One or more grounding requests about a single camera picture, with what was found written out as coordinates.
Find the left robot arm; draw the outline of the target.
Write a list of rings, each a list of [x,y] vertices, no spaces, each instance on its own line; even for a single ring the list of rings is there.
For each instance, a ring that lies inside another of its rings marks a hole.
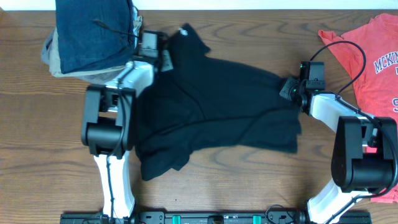
[[[173,68],[168,50],[142,50],[110,81],[86,89],[81,141],[98,166],[103,189],[103,210],[81,223],[131,223],[132,194],[129,156],[137,132],[136,98],[159,72]]]

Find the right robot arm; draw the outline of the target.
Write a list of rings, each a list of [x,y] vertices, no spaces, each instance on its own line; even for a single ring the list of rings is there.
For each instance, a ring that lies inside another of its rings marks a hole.
[[[365,198],[397,185],[397,123],[355,108],[324,90],[324,82],[288,78],[279,95],[335,133],[331,180],[295,214],[295,223],[338,223]]]

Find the black polo shirt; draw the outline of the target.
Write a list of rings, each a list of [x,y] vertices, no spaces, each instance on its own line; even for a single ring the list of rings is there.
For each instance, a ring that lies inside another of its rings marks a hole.
[[[167,41],[173,68],[137,98],[136,155],[144,181],[180,170],[211,147],[249,146],[295,153],[299,110],[279,94],[284,79],[209,57],[189,24]]]

